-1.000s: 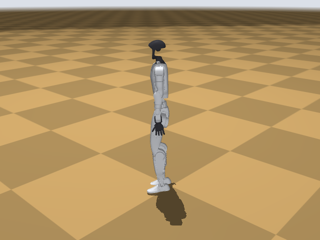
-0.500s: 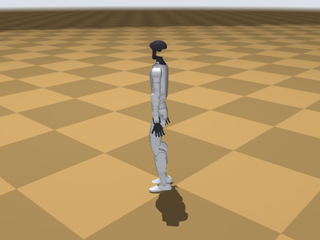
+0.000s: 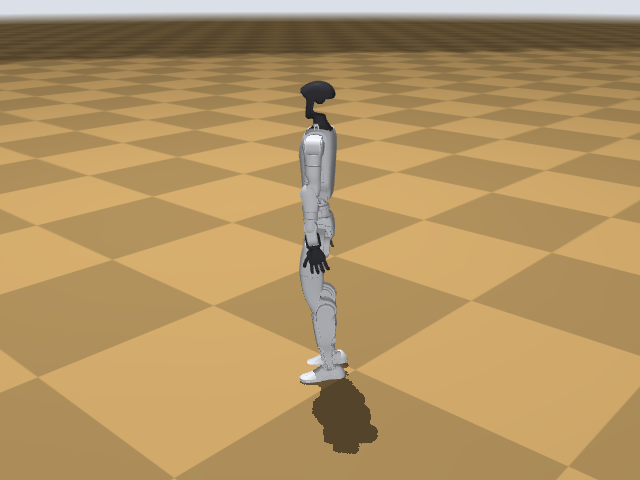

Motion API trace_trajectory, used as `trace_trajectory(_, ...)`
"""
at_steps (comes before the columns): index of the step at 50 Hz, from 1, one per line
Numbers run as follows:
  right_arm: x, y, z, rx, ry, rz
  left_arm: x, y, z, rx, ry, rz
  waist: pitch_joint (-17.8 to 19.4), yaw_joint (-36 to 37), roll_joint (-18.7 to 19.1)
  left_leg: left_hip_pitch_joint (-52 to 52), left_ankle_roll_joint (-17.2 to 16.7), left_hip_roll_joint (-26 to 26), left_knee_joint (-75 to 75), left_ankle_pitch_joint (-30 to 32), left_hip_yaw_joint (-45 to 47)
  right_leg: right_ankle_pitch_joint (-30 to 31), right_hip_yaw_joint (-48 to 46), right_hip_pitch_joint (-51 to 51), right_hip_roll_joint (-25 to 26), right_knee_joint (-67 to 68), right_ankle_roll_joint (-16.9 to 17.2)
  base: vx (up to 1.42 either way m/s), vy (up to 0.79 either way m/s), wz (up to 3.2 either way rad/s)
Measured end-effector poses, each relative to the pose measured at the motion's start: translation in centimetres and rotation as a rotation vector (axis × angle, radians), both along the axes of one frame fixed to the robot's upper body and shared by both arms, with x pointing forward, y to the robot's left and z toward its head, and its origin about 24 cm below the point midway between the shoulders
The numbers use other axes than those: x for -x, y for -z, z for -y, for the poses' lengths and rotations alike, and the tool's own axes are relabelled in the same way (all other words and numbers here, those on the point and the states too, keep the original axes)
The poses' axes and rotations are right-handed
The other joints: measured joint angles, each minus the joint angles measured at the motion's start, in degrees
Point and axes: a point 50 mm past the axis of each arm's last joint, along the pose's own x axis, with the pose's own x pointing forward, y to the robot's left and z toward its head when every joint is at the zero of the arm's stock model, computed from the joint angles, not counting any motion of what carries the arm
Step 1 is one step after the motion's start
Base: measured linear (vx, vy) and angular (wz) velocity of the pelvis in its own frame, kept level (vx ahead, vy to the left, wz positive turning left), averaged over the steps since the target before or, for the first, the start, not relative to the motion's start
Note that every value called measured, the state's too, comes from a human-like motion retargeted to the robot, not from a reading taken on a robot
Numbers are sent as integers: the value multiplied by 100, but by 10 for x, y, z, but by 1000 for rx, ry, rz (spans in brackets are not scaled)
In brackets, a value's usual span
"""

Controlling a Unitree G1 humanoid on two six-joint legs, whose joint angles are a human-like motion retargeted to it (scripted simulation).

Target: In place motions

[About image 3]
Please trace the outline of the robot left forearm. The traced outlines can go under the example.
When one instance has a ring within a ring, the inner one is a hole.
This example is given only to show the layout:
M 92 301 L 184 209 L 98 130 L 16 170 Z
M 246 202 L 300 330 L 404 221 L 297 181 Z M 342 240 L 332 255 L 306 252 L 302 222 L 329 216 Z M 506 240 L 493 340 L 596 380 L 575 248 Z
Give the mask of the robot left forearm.
M 317 202 L 317 197 L 315 191 L 310 187 L 305 187 L 302 189 L 301 193 L 302 200 L 302 211 L 303 211 L 303 221 L 305 221 L 303 225 L 303 231 L 306 234 L 308 245 L 317 245 L 317 222 L 318 221 L 318 211 L 320 210 L 320 206 Z

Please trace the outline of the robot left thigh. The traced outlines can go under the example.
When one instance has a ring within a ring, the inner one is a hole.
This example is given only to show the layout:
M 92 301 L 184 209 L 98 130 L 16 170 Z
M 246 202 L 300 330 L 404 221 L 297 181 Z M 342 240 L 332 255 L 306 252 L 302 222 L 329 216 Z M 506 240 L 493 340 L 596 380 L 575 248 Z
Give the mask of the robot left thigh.
M 317 233 L 319 234 L 320 241 L 321 241 L 321 246 L 319 248 L 323 251 L 323 253 L 325 254 L 325 257 L 328 258 L 331 238 L 328 237 L 328 233 L 326 232 L 325 229 L 317 228 Z M 316 245 L 313 245 L 313 246 L 316 246 Z M 319 306 L 322 304 L 332 305 L 335 309 L 335 315 L 336 315 L 337 306 L 334 300 L 330 297 L 321 296 L 321 292 L 323 290 L 323 283 L 324 283 L 324 273 L 321 272 L 319 264 L 318 264 L 318 269 L 320 274 L 316 273 L 315 265 L 313 265 L 314 273 L 311 274 L 309 260 L 307 262 L 306 267 L 305 268 L 303 267 L 303 263 L 305 261 L 305 258 L 307 257 L 306 253 L 308 250 L 309 249 L 307 249 L 306 242 L 304 240 L 304 244 L 301 251 L 301 257 L 300 257 L 299 273 L 300 273 L 301 286 L 302 286 L 305 299 L 315 316 Z M 323 262 L 322 262 L 322 265 L 323 265 Z M 324 268 L 324 265 L 323 265 L 323 268 Z

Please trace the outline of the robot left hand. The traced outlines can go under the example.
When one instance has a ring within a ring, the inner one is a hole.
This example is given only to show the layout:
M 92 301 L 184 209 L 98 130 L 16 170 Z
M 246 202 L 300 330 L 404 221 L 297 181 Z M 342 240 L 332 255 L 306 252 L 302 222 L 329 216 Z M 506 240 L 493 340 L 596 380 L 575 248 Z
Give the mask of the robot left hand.
M 326 262 L 325 254 L 324 254 L 324 253 L 323 253 L 323 251 L 319 248 L 319 247 L 321 246 L 321 241 L 320 241 L 320 236 L 319 236 L 319 234 L 318 234 L 318 233 L 317 233 L 317 238 L 318 238 L 318 243 L 319 243 L 319 245 L 316 245 L 316 246 L 313 246 L 313 245 L 312 245 L 312 246 L 309 246 L 309 245 L 308 245 L 308 243 L 307 243 L 306 235 L 305 235 L 306 247 L 307 247 L 307 249 L 309 249 L 309 250 L 308 250 L 308 251 L 307 251 L 307 253 L 306 253 L 306 254 L 307 254 L 307 257 L 305 258 L 305 261 L 304 261 L 304 263 L 303 263 L 303 267 L 304 267 L 304 268 L 306 267 L 307 262 L 308 262 L 308 260 L 309 260 L 311 274 L 313 274 L 313 273 L 314 273 L 313 265 L 315 265 L 316 273 L 317 273 L 317 274 L 320 274 L 319 269 L 318 269 L 318 264 L 319 264 L 319 266 L 320 266 L 321 272 L 323 272 L 323 273 L 325 272 L 325 270 L 324 270 L 324 268 L 323 268 L 323 265 L 322 265 L 322 262 L 324 263 L 324 266 L 325 266 L 326 270 L 330 270 L 330 267 L 328 267 L 328 264 L 327 264 L 327 262 Z

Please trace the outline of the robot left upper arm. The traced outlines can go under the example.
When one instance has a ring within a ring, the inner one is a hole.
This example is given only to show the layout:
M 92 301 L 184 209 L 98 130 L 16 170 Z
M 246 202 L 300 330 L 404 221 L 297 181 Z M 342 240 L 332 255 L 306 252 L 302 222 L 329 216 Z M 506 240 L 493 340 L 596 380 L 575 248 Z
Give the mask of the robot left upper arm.
M 322 156 L 324 154 L 323 136 L 313 134 L 305 138 L 303 142 L 303 154 L 305 158 L 305 176 L 308 179 L 308 184 L 304 185 L 302 189 L 305 187 L 312 188 L 318 198 L 321 187 Z

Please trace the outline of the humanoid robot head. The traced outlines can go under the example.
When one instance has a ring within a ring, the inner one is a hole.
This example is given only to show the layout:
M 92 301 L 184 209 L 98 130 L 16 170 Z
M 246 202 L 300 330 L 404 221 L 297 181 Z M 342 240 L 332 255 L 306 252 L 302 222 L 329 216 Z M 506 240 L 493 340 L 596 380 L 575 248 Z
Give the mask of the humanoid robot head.
M 333 99 L 335 97 L 334 88 L 327 82 L 313 81 L 304 85 L 301 88 L 300 92 L 306 99 L 306 118 L 313 118 L 313 124 L 318 124 L 319 129 L 332 131 L 333 128 L 328 123 L 326 115 L 314 112 L 313 106 L 314 102 L 316 102 L 317 104 L 322 104 L 324 103 L 325 99 Z M 314 128 L 313 125 L 309 129 L 311 128 Z

